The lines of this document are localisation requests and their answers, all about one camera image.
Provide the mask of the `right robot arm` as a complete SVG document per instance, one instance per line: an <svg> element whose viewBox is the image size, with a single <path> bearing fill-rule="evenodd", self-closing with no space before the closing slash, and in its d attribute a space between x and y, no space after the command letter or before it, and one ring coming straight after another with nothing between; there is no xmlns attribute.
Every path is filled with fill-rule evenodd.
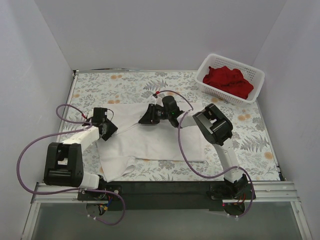
<svg viewBox="0 0 320 240"><path fill-rule="evenodd" d="M191 110L181 110L173 96L160 99L159 103L150 103L144 115L139 119L141 125L157 125L161 120L168 120L178 129L178 146L188 167L204 179L215 179L223 176L222 187L211 190L215 198L226 197L231 199L245 198L248 178L245 170L239 166L232 141L233 125L230 120L213 103L203 110L192 113ZM197 172L189 163L182 148L181 129L198 127L205 140L212 144L218 154L223 172L214 176L207 176Z"/></svg>

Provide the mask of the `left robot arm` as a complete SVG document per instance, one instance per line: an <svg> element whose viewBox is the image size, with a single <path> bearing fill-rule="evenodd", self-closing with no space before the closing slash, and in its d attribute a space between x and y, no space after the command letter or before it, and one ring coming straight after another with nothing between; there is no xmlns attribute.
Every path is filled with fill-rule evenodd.
<svg viewBox="0 0 320 240"><path fill-rule="evenodd" d="M51 186L89 189L95 200L106 196L100 176L84 171L83 153L98 140L107 141L118 128L108 119L108 109L95 107L89 116L92 126L63 142L50 143L44 169L44 183Z"/></svg>

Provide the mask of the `white t shirt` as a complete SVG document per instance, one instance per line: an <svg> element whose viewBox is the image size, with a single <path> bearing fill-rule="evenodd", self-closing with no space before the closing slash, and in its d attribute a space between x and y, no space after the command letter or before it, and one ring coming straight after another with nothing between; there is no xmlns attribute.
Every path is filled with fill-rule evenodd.
<svg viewBox="0 0 320 240"><path fill-rule="evenodd" d="M184 160L179 149L178 130L168 120L157 125L138 123L147 104L105 104L105 108L114 112L112 123L118 128L111 138L96 143L107 182L137 175L144 164Z"/></svg>

